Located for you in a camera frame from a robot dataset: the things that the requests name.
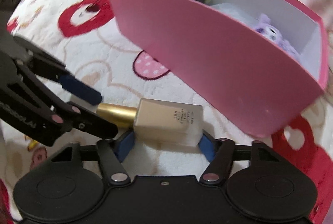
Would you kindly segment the pink cardboard box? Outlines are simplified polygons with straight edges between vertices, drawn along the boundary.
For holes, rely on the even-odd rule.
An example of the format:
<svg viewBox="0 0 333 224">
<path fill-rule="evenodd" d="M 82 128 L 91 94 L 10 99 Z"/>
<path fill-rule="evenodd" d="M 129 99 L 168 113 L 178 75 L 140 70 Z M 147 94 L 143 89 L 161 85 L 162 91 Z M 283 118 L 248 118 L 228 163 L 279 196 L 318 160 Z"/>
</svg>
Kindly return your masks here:
<svg viewBox="0 0 333 224">
<path fill-rule="evenodd" d="M 266 14 L 295 60 L 251 26 L 195 0 L 110 0 L 120 32 L 244 133 L 266 137 L 324 93 L 328 37 L 299 0 L 211 0 Z"/>
</svg>

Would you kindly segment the bear print fleece blanket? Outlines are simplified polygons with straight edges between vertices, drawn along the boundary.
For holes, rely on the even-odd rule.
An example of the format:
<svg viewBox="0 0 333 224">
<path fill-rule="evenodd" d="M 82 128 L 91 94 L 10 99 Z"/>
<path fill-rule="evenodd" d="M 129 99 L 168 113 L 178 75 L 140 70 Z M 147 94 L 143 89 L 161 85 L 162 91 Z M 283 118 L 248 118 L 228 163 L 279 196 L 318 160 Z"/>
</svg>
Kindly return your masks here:
<svg viewBox="0 0 333 224">
<path fill-rule="evenodd" d="M 82 27 L 97 19 L 102 24 L 83 34 L 65 37 L 58 26 L 64 15 L 64 29 Z M 225 137 L 238 144 L 251 144 L 253 138 L 241 132 L 224 115 L 160 63 L 123 37 L 111 19 L 109 0 L 23 0 L 9 19 L 7 29 L 22 35 L 64 62 L 85 84 L 103 95 L 104 102 L 136 107 L 141 98 L 169 100 L 203 106 L 204 129 L 216 138 Z M 153 62 L 153 66 L 132 66 L 135 59 Z M 332 223 L 332 101 L 331 95 L 318 98 L 301 115 L 272 138 L 262 139 L 278 149 L 303 172 L 315 176 L 319 202 L 311 214 L 313 223 Z M 73 129 L 45 147 L 1 121 L 1 223 L 15 223 L 21 216 L 14 205 L 15 183 L 70 141 L 82 145 L 98 139 Z M 196 175 L 208 166 L 198 148 L 167 147 L 136 142 L 124 162 L 134 175 Z"/>
</svg>

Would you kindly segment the purple plush toy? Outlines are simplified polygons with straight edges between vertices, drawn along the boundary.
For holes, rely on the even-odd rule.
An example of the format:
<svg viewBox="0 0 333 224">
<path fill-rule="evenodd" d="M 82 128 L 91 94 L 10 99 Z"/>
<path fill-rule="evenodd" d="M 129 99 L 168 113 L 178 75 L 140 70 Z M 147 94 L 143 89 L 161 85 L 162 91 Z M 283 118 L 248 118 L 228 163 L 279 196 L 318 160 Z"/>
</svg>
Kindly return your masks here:
<svg viewBox="0 0 333 224">
<path fill-rule="evenodd" d="M 271 25 L 270 18 L 266 14 L 259 16 L 258 24 L 254 27 L 254 30 L 280 47 L 296 61 L 300 61 L 299 53 L 291 46 L 289 41 L 283 38 L 281 32 Z"/>
</svg>

